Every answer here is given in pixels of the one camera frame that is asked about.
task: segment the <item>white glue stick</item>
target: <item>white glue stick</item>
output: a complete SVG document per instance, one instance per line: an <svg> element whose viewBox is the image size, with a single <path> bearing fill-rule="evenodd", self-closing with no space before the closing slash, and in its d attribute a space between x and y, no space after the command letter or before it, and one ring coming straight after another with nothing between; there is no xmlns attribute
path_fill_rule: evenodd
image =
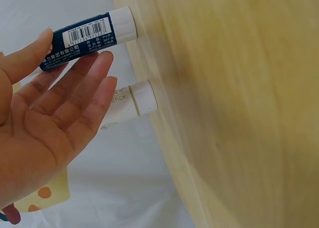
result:
<svg viewBox="0 0 319 228"><path fill-rule="evenodd" d="M99 130L156 111L158 105L150 82L142 81L118 89Z"/></svg>
<svg viewBox="0 0 319 228"><path fill-rule="evenodd" d="M128 6L88 18L55 31L52 50L29 76L135 38L135 22Z"/></svg>

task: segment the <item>barcode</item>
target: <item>barcode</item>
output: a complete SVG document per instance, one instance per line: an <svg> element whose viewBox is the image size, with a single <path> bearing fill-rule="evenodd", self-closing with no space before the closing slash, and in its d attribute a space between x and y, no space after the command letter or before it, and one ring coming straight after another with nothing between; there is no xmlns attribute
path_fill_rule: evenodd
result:
<svg viewBox="0 0 319 228"><path fill-rule="evenodd" d="M70 47L112 32L108 18L91 22L63 33L64 46Z"/></svg>

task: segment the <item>white sheet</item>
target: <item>white sheet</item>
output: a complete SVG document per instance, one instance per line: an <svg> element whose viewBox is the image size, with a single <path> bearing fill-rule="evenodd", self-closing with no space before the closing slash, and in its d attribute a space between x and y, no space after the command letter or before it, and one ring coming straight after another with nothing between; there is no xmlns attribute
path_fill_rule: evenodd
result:
<svg viewBox="0 0 319 228"><path fill-rule="evenodd" d="M111 0L0 0L0 51L112 10ZM124 45L110 49L118 87L136 81ZM71 197L22 214L19 228L192 228L166 169L148 117L100 132L68 168ZM11 227L0 222L1 228Z"/></svg>

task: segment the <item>wooden surface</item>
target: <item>wooden surface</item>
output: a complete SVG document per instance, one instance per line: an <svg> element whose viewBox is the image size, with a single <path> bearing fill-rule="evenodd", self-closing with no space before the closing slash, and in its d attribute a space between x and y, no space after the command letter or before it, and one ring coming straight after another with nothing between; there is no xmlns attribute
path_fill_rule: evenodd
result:
<svg viewBox="0 0 319 228"><path fill-rule="evenodd" d="M319 227L319 0L114 0L198 228Z"/></svg>

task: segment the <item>glue stick cap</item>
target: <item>glue stick cap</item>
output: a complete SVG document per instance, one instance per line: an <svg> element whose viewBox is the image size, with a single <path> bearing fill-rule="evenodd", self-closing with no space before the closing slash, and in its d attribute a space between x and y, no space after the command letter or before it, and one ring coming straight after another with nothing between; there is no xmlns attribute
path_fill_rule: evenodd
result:
<svg viewBox="0 0 319 228"><path fill-rule="evenodd" d="M109 14L118 44L137 38L134 18L128 6L110 11Z"/></svg>
<svg viewBox="0 0 319 228"><path fill-rule="evenodd" d="M138 82L130 87L140 116L158 109L152 86L148 80Z"/></svg>

